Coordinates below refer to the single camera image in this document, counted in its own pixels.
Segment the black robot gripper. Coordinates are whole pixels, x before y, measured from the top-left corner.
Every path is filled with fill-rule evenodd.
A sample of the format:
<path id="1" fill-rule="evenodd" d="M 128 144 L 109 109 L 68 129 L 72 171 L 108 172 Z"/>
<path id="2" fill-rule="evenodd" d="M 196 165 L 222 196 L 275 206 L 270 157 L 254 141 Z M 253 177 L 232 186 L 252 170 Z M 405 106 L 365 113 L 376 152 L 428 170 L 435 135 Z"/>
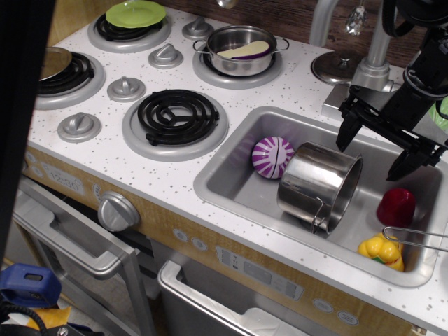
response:
<path id="1" fill-rule="evenodd" d="M 447 96 L 447 67 L 409 65 L 403 71 L 403 80 L 394 92 L 351 85 L 349 96 L 339 108 L 344 122 L 336 144 L 341 152 L 363 125 L 403 149 L 391 165 L 387 181 L 398 181 L 421 165 L 436 165 L 447 150 L 445 141 L 436 138 L 433 126 L 416 129 L 430 107 Z"/>

